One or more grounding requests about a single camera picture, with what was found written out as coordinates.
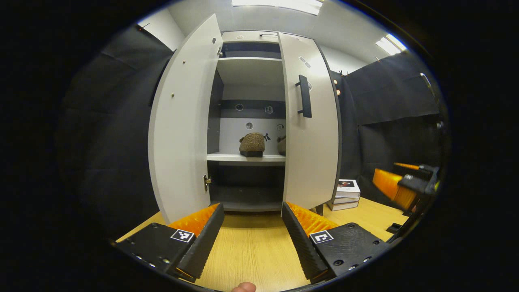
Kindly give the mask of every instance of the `door hinge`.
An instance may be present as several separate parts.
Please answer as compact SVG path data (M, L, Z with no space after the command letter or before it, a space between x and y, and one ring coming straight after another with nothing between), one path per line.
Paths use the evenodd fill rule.
M208 178L207 175L203 175L203 187L207 191L208 185L212 182L211 178Z

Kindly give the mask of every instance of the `finger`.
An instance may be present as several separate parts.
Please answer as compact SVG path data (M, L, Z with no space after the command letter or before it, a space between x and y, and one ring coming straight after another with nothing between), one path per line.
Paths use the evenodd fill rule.
M256 285L252 284L251 282L243 282L238 285L238 287L247 290L247 292L256 292Z
M242 287L234 287L230 292L248 292Z

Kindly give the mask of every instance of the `cabinet shelf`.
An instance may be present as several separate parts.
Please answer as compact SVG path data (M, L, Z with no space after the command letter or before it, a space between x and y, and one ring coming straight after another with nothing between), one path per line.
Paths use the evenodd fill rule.
M279 154L263 154L263 157L245 157L240 154L211 153L207 154L208 161L232 162L285 162L286 157Z
M216 69L225 85L284 86L283 61L274 58L220 58Z

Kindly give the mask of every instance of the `orange object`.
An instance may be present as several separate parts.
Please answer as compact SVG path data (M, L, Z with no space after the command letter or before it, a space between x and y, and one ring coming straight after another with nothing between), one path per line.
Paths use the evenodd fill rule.
M373 184L384 193L388 198L397 203L404 209L409 209L411 203L416 197L416 192L401 187L398 182L402 179L402 176L396 175L392 172L388 172L382 169L375 168L375 174L373 176Z
M404 164L404 163L393 163L395 165L399 165L399 166L402 166L402 167L407 167L407 168L410 168L410 169L414 169L414 170L419 170L420 167L418 165L412 165L412 164Z
M197 237L220 203L204 208L168 225L175 229L193 232Z
M310 233L339 227L338 224L322 217L321 215L315 214L310 210L299 207L290 202L287 202L287 204L297 218L297 221L299 221L299 224L301 224L301 227L303 227L303 230L305 230L306 236L310 236Z
M416 192L399 186L397 195L394 197L394 202L397 203L402 208L409 210L411 203L416 197Z
M373 176L373 184L384 193L392 201L398 192L398 182L402 179L402 176L396 175L392 172L388 172L382 169L375 168L375 174Z

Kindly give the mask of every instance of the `white cabinet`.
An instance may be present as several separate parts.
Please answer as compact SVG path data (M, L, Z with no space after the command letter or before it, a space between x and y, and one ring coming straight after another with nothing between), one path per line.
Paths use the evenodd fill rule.
M265 43L267 55L279 57L261 52L220 57L230 43L235 48ZM213 87L215 73L223 83L217 104L212 90L222 89ZM213 153L208 153L210 102L212 112L215 106L219 110L219 129L211 130L209 141L218 134ZM263 111L269 104L274 110ZM166 222L211 202L234 211L280 210L283 201L309 209L325 203L335 190L338 121L329 72L312 39L262 31L221 34L212 15L174 54L153 103L149 168ZM239 138L255 131L267 134L264 156L241 156ZM277 153L276 139L283 135L286 156ZM207 175L212 184L206 189Z

